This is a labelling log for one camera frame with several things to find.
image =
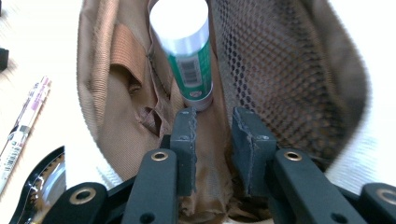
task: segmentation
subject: fabric strap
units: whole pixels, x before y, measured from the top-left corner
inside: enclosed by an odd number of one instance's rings
[[[111,49],[111,66],[122,66],[131,73],[129,92],[142,88],[145,73],[145,49],[124,24],[116,24]]]

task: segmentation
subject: metal grommet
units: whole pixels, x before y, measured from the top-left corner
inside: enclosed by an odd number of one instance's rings
[[[85,187],[74,191],[70,196],[69,202],[71,204],[84,204],[92,200],[96,195],[96,190],[90,187]]]
[[[396,205],[396,191],[391,189],[378,189],[376,191],[376,195],[385,202]]]
[[[297,152],[292,152],[292,151],[288,151],[285,152],[285,154],[283,154],[286,159],[290,160],[290,161],[300,161],[303,159],[303,157],[298,154]]]
[[[168,159],[168,154],[166,152],[156,152],[151,155],[151,159],[154,161],[164,161]]]

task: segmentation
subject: barcode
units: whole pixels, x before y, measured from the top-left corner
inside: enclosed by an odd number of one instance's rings
[[[177,64],[185,86],[195,87],[202,84],[201,69],[197,56],[179,59],[177,60]]]
[[[5,164],[5,166],[6,166],[4,168],[5,171],[8,172],[8,171],[12,170],[12,167],[14,166],[16,159],[20,155],[20,151],[21,151],[20,147],[13,147],[12,148],[11,154],[8,156],[6,164]]]

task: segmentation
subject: clamp jaw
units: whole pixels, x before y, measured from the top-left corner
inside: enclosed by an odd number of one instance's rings
[[[195,190],[195,111],[177,114],[171,136],[142,160],[136,177],[106,191],[67,190],[43,223],[177,223],[177,198]],[[367,184],[361,195],[333,185],[301,150],[278,148],[260,118],[233,112],[233,163],[250,197],[268,198],[275,223],[396,223],[396,188]]]

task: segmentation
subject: label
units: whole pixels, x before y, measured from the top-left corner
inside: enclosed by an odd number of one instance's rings
[[[212,88],[210,44],[188,56],[168,56],[181,94],[189,100],[202,100]]]

